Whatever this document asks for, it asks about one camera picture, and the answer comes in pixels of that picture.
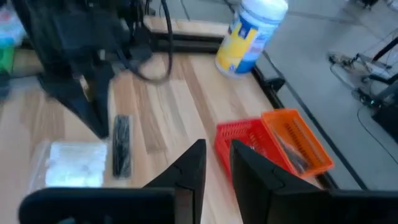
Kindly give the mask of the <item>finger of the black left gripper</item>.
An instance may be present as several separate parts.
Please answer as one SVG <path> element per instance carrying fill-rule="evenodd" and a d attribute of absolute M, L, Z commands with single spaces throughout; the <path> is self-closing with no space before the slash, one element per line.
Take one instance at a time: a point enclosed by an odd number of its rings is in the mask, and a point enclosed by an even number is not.
<path fill-rule="evenodd" d="M 93 69 L 88 82 L 92 93 L 90 101 L 92 131 L 100 139 L 109 136 L 108 95 L 109 84 L 113 77 L 112 66 L 109 63 L 104 63 Z"/>
<path fill-rule="evenodd" d="M 58 100 L 92 130 L 91 100 L 86 98 L 77 80 L 54 75 L 39 75 L 38 80 L 48 95 Z"/>

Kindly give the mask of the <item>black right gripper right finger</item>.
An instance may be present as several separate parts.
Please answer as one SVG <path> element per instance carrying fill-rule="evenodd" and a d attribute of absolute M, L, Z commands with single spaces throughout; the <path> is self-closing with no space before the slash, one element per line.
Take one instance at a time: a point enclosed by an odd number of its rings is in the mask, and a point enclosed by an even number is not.
<path fill-rule="evenodd" d="M 322 190 L 238 140 L 230 163 L 244 224 L 398 224 L 398 191 Z"/>

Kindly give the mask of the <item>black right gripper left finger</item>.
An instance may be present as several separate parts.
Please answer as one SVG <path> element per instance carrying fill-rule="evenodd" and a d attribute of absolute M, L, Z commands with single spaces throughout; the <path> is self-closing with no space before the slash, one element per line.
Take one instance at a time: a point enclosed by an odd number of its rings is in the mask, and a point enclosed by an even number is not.
<path fill-rule="evenodd" d="M 206 141 L 194 142 L 139 189 L 66 188 L 35 191 L 18 210 L 20 224 L 200 224 Z"/>

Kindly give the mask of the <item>cotton pads plastic bag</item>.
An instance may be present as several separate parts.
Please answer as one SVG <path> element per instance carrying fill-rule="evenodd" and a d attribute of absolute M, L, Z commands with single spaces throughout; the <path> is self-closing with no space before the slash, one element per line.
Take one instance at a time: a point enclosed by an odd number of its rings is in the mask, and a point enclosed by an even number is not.
<path fill-rule="evenodd" d="M 108 145 L 105 142 L 44 141 L 30 163 L 28 193 L 49 187 L 102 187 Z"/>

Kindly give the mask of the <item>packaged red toothbrush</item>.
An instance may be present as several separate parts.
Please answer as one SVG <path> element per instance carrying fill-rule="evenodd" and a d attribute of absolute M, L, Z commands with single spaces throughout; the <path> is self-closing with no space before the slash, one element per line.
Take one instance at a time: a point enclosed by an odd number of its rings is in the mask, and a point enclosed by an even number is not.
<path fill-rule="evenodd" d="M 23 25 L 13 8 L 3 6 L 0 8 L 0 32 L 16 32 L 24 30 Z"/>

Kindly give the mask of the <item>small red plastic basket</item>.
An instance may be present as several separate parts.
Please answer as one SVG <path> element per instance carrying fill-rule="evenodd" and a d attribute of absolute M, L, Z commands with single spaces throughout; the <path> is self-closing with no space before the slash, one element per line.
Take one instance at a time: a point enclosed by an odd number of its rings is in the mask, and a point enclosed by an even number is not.
<path fill-rule="evenodd" d="M 232 140 L 239 140 L 286 171 L 295 174 L 293 165 L 272 132 L 260 118 L 239 119 L 220 123 L 216 127 L 215 151 L 229 180 L 229 152 Z"/>

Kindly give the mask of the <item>orange plastic basket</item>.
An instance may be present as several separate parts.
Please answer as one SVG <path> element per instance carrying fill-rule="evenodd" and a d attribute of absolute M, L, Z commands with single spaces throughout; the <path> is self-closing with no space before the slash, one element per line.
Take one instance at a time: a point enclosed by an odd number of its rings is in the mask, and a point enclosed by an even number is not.
<path fill-rule="evenodd" d="M 296 148 L 307 160 L 309 168 L 304 174 L 298 174 L 294 168 L 295 174 L 299 177 L 323 174 L 334 167 L 332 158 L 297 110 L 278 109 L 267 111 L 262 113 L 261 119 L 270 131 L 274 128 L 286 143 Z"/>

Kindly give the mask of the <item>Lysol wipes canister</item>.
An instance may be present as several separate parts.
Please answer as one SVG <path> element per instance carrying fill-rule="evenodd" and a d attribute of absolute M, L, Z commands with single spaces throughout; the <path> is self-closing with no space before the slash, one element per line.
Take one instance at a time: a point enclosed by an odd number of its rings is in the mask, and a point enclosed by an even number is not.
<path fill-rule="evenodd" d="M 235 78 L 250 72 L 288 9 L 288 0 L 241 0 L 216 53 L 218 70 Z"/>

